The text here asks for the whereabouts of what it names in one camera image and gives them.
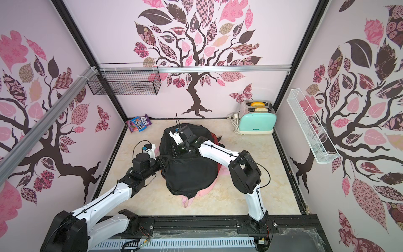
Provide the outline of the red backpack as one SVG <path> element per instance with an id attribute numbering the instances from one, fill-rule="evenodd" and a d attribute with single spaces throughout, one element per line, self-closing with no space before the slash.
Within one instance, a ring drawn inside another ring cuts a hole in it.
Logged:
<path id="1" fill-rule="evenodd" d="M 211 137 L 209 139 L 212 140 L 214 144 L 224 147 L 223 144 L 219 143 L 221 140 L 221 136 L 217 137 L 214 133 L 211 133 Z M 160 155 L 171 154 L 171 148 L 172 148 L 171 146 L 173 144 L 175 144 L 174 140 L 169 140 L 169 136 L 164 133 L 159 145 Z"/>

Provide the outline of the black backpack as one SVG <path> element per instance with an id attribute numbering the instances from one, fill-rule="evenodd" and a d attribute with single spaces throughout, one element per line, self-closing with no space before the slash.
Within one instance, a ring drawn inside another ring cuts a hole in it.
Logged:
<path id="1" fill-rule="evenodd" d="M 173 195 L 181 195 L 190 200 L 216 181 L 221 165 L 187 150 L 184 154 L 175 151 L 176 143 L 170 133 L 176 128 L 177 126 L 172 126 L 163 131 L 159 151 L 166 158 L 167 164 L 162 174 Z"/>

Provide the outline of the pink backpack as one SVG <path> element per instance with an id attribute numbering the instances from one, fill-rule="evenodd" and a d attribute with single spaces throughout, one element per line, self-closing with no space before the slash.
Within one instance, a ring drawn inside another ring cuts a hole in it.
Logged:
<path id="1" fill-rule="evenodd" d="M 214 186 L 216 185 L 219 177 L 220 176 L 227 176 L 227 175 L 229 175 L 228 168 L 226 168 L 226 167 L 222 166 L 221 164 L 219 164 L 218 165 L 218 175 L 217 175 L 216 179 L 214 180 L 214 182 L 209 187 L 198 191 L 197 194 L 194 197 L 190 198 L 190 199 L 188 199 L 185 196 L 182 196 L 182 207 L 183 208 L 188 208 L 188 207 L 191 206 L 191 204 L 192 204 L 192 202 L 194 201 L 195 198 L 203 197 L 203 196 L 209 194 L 213 190 Z"/>

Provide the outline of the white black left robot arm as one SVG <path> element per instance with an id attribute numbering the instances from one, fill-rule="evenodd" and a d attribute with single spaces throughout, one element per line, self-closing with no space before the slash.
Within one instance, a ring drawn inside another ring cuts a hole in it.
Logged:
<path id="1" fill-rule="evenodd" d="M 42 252 L 88 252 L 116 234 L 132 234 L 140 230 L 138 216 L 121 210 L 104 219 L 115 207 L 129 200 L 146 185 L 146 180 L 164 168 L 160 156 L 137 154 L 132 167 L 115 186 L 94 201 L 72 212 L 58 213 L 40 248 Z"/>

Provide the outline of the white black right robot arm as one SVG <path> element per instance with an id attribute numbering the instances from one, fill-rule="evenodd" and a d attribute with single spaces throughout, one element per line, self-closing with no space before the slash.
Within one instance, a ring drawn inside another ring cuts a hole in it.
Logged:
<path id="1" fill-rule="evenodd" d="M 261 171 L 258 168 L 259 164 L 248 151 L 235 152 L 225 149 L 204 136 L 197 137 L 188 126 L 170 132 L 169 135 L 176 143 L 174 147 L 176 154 L 186 151 L 226 167 L 234 187 L 246 196 L 250 228 L 260 232 L 266 227 L 269 217 L 260 192 Z"/>

